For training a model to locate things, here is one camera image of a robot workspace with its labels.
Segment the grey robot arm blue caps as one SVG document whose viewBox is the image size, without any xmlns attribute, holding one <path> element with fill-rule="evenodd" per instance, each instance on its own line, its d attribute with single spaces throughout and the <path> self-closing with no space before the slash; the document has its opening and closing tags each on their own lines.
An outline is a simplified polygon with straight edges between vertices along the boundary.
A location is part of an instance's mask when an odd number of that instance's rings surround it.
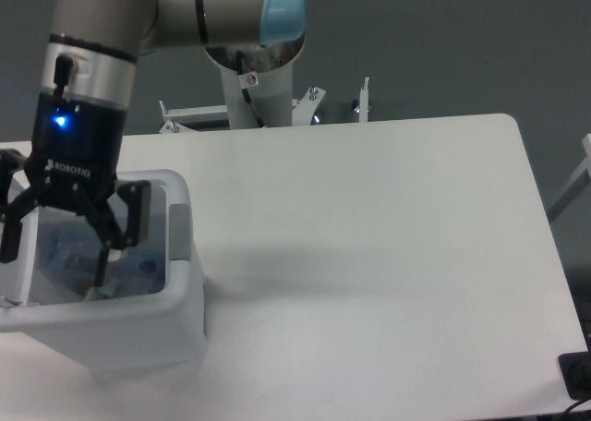
<svg viewBox="0 0 591 421">
<path fill-rule="evenodd" d="M 1 260 L 18 257 L 22 221 L 49 207 L 84 217 L 101 241 L 95 284 L 115 250 L 143 241 L 151 185 L 117 178 L 139 56 L 161 47 L 299 41 L 305 0 L 56 0 L 31 151 L 1 153 Z"/>
</svg>

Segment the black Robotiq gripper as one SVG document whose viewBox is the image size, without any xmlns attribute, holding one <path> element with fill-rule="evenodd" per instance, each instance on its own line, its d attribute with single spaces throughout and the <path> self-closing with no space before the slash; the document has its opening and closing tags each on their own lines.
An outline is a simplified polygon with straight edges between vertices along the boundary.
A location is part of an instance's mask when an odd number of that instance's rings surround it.
<svg viewBox="0 0 591 421">
<path fill-rule="evenodd" d="M 75 184 L 93 203 L 90 225 L 101 241 L 94 286 L 109 282 L 107 264 L 113 251 L 124 252 L 147 238 L 151 184 L 126 181 L 115 190 L 126 117 L 125 110 L 76 99 L 56 103 L 51 94 L 40 94 L 27 161 L 18 150 L 1 150 L 2 263 L 18 258 L 21 220 L 38 204 L 79 213 L 73 198 Z M 13 176 L 23 169 L 30 186 L 9 202 Z M 44 192 L 46 178 L 51 185 Z M 120 200 L 118 213 L 107 201 L 114 192 Z"/>
</svg>

